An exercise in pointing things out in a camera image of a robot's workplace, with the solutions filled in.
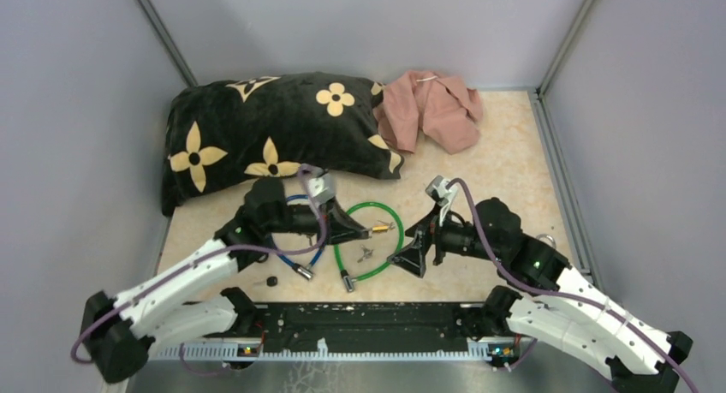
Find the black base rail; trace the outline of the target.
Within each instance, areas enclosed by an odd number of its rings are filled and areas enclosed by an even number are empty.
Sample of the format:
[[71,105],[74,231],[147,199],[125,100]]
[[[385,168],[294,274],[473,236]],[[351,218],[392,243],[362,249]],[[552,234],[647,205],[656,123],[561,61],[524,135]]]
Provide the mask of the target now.
[[462,302],[271,302],[215,336],[259,338],[266,353],[311,353],[319,341],[334,354],[463,353],[483,342],[513,355],[527,345],[483,304]]

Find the large brass padlock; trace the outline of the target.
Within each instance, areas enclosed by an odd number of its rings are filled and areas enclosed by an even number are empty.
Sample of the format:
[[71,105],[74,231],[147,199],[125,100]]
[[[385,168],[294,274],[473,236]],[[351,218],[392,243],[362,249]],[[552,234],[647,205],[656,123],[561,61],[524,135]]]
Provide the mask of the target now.
[[539,234],[536,236],[536,238],[540,241],[546,241],[548,242],[553,248],[556,248],[556,239],[549,234]]

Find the green lock keys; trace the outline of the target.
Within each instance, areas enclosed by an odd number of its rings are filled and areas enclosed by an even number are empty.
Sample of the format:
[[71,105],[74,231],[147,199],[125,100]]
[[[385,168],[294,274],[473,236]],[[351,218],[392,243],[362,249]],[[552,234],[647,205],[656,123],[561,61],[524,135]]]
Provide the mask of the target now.
[[361,249],[361,256],[357,259],[358,263],[362,263],[366,260],[369,260],[373,257],[374,250],[372,248],[366,247],[364,245],[360,246]]

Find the black padlock key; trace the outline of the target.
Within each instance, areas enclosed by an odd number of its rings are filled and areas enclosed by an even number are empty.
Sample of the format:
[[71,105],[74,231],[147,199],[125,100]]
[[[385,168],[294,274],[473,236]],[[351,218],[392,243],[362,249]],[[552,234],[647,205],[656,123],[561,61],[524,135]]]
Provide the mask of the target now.
[[268,287],[268,288],[274,288],[279,284],[279,280],[277,276],[268,276],[264,280],[259,280],[253,283],[254,288],[262,288],[262,287]]

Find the black floral pillow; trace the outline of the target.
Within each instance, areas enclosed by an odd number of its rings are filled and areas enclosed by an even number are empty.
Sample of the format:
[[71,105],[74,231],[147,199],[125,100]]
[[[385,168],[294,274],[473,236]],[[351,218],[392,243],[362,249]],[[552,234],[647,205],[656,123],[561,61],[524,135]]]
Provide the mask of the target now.
[[258,177],[292,177],[302,164],[397,180],[402,155],[380,134],[378,82],[308,72],[191,86],[170,104],[160,208]]

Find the small brass padlock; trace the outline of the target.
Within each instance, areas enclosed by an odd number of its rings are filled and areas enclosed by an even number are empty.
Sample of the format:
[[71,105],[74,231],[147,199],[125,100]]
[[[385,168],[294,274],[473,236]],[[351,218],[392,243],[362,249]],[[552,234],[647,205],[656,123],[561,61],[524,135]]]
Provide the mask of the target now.
[[396,225],[394,223],[381,223],[378,225],[372,226],[369,231],[372,235],[381,234],[385,232],[389,232],[391,230],[394,230],[396,228]]

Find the pink cloth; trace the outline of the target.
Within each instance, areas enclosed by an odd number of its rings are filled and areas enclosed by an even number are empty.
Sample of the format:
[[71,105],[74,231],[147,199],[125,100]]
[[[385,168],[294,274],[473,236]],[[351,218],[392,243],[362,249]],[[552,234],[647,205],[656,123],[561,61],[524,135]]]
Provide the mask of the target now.
[[485,110],[478,91],[455,75],[408,70],[384,85],[373,109],[378,131],[397,151],[415,152],[419,134],[448,154],[475,146]]

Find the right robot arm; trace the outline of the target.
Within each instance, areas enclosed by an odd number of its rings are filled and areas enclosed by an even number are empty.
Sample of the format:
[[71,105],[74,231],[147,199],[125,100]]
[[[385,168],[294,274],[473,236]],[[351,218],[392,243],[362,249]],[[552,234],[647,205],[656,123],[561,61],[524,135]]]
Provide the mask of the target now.
[[682,367],[693,346],[681,331],[648,325],[590,283],[552,245],[525,234],[521,219],[500,199],[480,201],[475,224],[432,210],[406,231],[411,242],[390,264],[423,277],[425,256],[434,265],[449,254],[497,263],[497,285],[477,309],[472,334],[518,334],[587,364],[617,392],[674,392],[680,381],[696,391]]

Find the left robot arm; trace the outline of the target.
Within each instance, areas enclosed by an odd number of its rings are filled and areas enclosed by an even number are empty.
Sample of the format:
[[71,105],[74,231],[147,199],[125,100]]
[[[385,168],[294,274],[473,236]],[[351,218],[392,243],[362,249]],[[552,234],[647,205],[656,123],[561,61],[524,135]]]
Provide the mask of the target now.
[[81,363],[78,350],[85,348],[85,362],[95,365],[106,383],[115,384],[169,346],[203,336],[258,335],[261,315],[241,289],[224,289],[208,301],[191,301],[190,296],[277,253],[274,234],[313,235],[317,240],[311,248],[318,249],[372,233],[341,208],[329,174],[302,186],[308,201],[296,205],[287,202],[281,180],[257,180],[235,216],[190,256],[117,295],[99,291],[90,296],[72,360]]

